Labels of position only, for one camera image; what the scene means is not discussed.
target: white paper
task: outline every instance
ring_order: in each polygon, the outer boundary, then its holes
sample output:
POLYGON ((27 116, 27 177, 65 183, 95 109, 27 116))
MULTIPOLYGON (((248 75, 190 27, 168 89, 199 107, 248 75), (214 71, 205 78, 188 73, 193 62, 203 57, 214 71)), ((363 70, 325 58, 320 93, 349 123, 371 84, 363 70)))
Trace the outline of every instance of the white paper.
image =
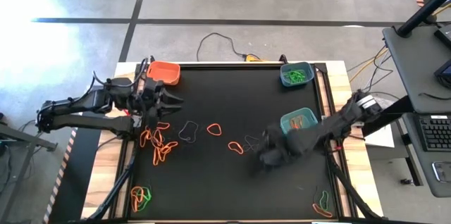
POLYGON ((393 142, 392 127, 386 125, 379 131, 373 132, 365 137, 365 144, 380 147, 395 147, 393 142))

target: keyboard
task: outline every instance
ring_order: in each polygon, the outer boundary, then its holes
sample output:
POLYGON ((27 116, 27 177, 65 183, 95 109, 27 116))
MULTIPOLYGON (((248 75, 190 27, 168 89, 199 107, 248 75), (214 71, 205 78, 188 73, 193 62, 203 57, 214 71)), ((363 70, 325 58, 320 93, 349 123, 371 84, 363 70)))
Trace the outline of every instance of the keyboard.
POLYGON ((451 119, 447 118, 447 116, 418 117, 424 151, 451 151, 451 119))

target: yellow cable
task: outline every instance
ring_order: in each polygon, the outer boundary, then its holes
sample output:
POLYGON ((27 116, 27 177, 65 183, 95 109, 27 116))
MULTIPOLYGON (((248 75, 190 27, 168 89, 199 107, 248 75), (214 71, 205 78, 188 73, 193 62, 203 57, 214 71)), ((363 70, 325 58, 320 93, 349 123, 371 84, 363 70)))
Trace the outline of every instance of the yellow cable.
POLYGON ((437 9, 435 12, 432 13, 432 15, 438 15, 439 13, 442 13, 444 10, 446 10, 447 8, 451 7, 451 3, 449 3, 448 5, 437 9))
MULTIPOLYGON (((379 54, 376 55, 375 59, 378 59, 380 56, 382 56, 383 54, 385 54, 388 51, 387 47, 382 49, 381 52, 379 52, 379 54)), ((351 81, 353 81, 358 74, 360 74, 365 68, 367 68, 369 65, 371 65, 371 63, 373 63, 373 59, 371 59, 370 61, 368 61, 368 63, 366 63, 365 65, 363 65, 358 71, 357 73, 354 74, 354 76, 351 77, 351 81)))

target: concrete floor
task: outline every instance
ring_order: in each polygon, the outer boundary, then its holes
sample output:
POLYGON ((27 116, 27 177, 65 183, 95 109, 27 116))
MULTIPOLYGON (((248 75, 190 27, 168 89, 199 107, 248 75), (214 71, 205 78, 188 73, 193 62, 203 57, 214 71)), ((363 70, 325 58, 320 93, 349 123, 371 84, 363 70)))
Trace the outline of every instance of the concrete floor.
MULTIPOLYGON (((119 59, 126 24, 30 23, 31 18, 130 18, 136 0, 3 0, 0 15, 7 20, 0 32, 2 44, 0 111, 11 127, 33 119, 35 110, 47 99, 76 97, 89 84, 91 73, 112 76, 119 59)), ((418 9, 415 0, 144 0, 140 18, 336 20, 391 22, 404 21, 418 9)), ((440 16, 450 20, 451 13, 440 16)), ((379 27, 280 27, 280 26, 200 26, 138 25, 126 61, 140 61, 154 55, 160 60, 194 61, 200 39, 210 32, 232 37, 240 52, 289 60, 344 60, 348 68, 374 56, 383 46, 379 27)), ((236 61, 229 43, 212 37, 200 52, 202 61, 236 61)), ((395 70, 393 62, 384 64, 395 70)), ((352 82, 363 87, 373 68, 352 82)), ((373 91, 405 95, 399 76, 393 73, 373 87, 373 91)), ((58 142, 57 151, 35 155, 33 176, 24 181, 10 220, 31 219, 40 223, 47 207, 69 129, 43 136, 58 142)), ((374 163, 373 171, 383 210, 389 218, 445 223, 450 211, 429 211, 450 205, 449 199, 433 198, 427 187, 400 189, 396 173, 407 167, 374 163), (400 205, 403 200, 408 204, 400 205), (415 205, 418 211, 412 211, 415 205)))

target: wooden table frame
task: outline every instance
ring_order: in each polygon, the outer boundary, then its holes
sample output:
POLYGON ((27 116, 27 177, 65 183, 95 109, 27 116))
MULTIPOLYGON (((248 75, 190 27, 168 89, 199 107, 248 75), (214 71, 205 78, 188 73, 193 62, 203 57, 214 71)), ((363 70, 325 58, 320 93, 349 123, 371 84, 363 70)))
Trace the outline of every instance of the wooden table frame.
MULTIPOLYGON (((329 116, 331 112, 339 111, 346 101, 351 97, 351 87, 346 73, 344 61, 308 61, 309 63, 325 63, 328 72, 328 79, 325 80, 321 73, 317 73, 317 78, 319 82, 319 89, 321 91, 321 100, 323 103, 324 113, 329 116), (326 85, 328 85, 332 91, 332 100, 328 99, 326 94, 326 85), (335 107, 330 107, 329 104, 334 103, 335 107)), ((224 64, 236 64, 231 62, 210 62, 214 64, 224 63, 224 64)), ((135 68, 137 63, 118 63, 116 68, 115 77, 129 77, 133 79, 135 76, 135 68)), ((185 62, 180 64, 193 64, 193 62, 185 62)), ((122 111, 116 109, 112 110, 108 117, 123 116, 122 111)), ((361 136, 362 132, 360 129, 353 128, 352 134, 361 136)), ((102 131, 99 144, 105 142, 108 139, 114 137, 114 134, 109 131, 102 131)), ((125 163, 131 155, 131 150, 133 142, 128 142, 127 152, 125 153, 125 158, 123 160, 125 163)), ((87 190, 87 195, 85 199, 85 204, 82 212, 82 218, 90 216, 97 209, 98 205, 103 202, 106 195, 109 193, 113 184, 115 182, 117 171, 119 167, 120 152, 123 143, 121 141, 113 141, 105 146, 103 146, 96 155, 94 160, 94 166, 92 169, 92 175, 89 182, 89 187, 87 190)), ((350 179, 354 188, 358 191, 362 199, 370 206, 370 208, 382 216, 381 203, 378 198, 378 193, 376 189, 376 184, 374 182, 373 173, 369 163, 369 157, 366 152, 366 147, 364 141, 360 139, 354 139, 348 137, 344 143, 345 156, 347 161, 347 167, 350 174, 350 179)), ((338 155, 335 153, 335 159, 340 163, 338 155)), ((126 189, 128 187, 128 182, 123 186, 118 196, 118 203, 115 205, 116 214, 110 217, 122 217, 125 197, 128 197, 126 189)), ((340 191, 340 198, 343 207, 344 216, 351 216, 351 208, 348 204, 347 193, 342 186, 341 182, 338 181, 338 187, 340 191)), ((363 218, 362 213, 359 212, 359 217, 363 218)))

